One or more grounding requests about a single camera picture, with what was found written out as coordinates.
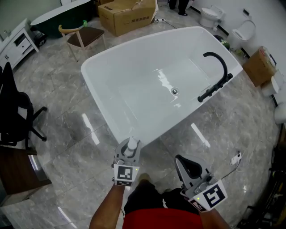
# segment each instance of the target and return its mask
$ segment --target cardboard box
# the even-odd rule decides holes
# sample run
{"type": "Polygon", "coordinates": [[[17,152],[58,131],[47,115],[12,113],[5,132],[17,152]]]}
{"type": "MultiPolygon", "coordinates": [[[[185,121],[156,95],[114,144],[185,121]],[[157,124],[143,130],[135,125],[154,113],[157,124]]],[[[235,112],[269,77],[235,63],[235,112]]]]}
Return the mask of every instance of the cardboard box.
{"type": "Polygon", "coordinates": [[[114,0],[98,7],[100,22],[120,36],[149,25],[155,16],[156,0],[114,0]]]}
{"type": "Polygon", "coordinates": [[[103,4],[106,4],[106,3],[109,3],[109,2],[113,2],[113,0],[94,0],[93,1],[93,4],[95,4],[95,11],[96,11],[98,16],[99,16],[98,7],[100,5],[103,5],[103,4]]]}
{"type": "Polygon", "coordinates": [[[267,49],[261,46],[242,66],[256,87],[269,81],[276,72],[267,53],[267,49]]]}

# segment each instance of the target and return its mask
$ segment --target brown chair seat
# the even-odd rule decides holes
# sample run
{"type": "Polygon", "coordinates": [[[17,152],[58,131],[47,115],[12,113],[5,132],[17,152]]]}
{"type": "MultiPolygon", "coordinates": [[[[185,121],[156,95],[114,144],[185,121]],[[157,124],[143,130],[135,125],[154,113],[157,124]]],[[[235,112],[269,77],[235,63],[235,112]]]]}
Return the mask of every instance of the brown chair seat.
{"type": "MultiPolygon", "coordinates": [[[[82,43],[84,44],[84,47],[86,47],[87,45],[91,44],[96,39],[98,39],[102,34],[104,34],[104,31],[100,29],[92,28],[92,27],[82,27],[79,30],[79,33],[82,39],[82,43]]],[[[71,45],[81,47],[80,41],[78,40],[76,33],[73,34],[67,40],[67,42],[71,45]]]]}

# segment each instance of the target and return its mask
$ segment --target black pants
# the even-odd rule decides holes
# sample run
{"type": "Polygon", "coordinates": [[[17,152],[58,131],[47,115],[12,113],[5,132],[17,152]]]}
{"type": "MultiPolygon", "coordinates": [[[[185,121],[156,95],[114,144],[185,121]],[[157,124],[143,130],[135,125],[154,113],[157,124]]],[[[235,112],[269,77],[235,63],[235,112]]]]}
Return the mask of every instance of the black pants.
{"type": "MultiPolygon", "coordinates": [[[[175,6],[176,6],[176,3],[177,3],[177,0],[170,0],[169,2],[169,6],[170,6],[170,9],[174,9],[175,6]]],[[[179,0],[179,11],[181,13],[186,13],[186,8],[187,8],[187,5],[189,3],[189,0],[179,0]]]]}
{"type": "Polygon", "coordinates": [[[180,188],[176,188],[160,194],[149,181],[142,180],[128,197],[124,207],[125,214],[141,209],[164,208],[163,199],[167,208],[199,214],[198,210],[184,199],[180,191],[180,188]]]}

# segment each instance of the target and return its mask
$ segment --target bathtub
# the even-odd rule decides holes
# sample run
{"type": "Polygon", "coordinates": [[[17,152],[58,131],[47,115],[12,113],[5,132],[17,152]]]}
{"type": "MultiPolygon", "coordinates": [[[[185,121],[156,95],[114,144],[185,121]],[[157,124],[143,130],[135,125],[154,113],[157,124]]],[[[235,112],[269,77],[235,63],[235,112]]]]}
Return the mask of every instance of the bathtub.
{"type": "Polygon", "coordinates": [[[92,18],[92,8],[91,0],[77,0],[37,17],[31,26],[48,36],[60,38],[59,25],[64,29],[80,27],[83,20],[89,21],[92,18]]]}
{"type": "Polygon", "coordinates": [[[87,59],[81,72],[118,143],[134,136],[145,146],[211,99],[198,101],[222,78],[223,67],[206,52],[220,55],[233,78],[242,71],[212,34],[196,26],[117,45],[87,59]]]}

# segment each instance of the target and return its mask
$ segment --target white freestanding bathtub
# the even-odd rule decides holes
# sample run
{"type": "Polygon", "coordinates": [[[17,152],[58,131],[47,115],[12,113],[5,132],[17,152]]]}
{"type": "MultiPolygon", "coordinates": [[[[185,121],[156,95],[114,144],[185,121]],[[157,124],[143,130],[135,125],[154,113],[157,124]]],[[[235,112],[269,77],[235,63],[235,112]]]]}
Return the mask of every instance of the white freestanding bathtub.
{"type": "Polygon", "coordinates": [[[211,98],[198,101],[222,78],[223,67],[218,59],[204,57],[206,52],[220,55],[233,77],[242,71],[230,52],[202,27],[169,30],[117,45],[87,59],[81,71],[116,140],[121,143],[134,136],[145,146],[211,98]]]}

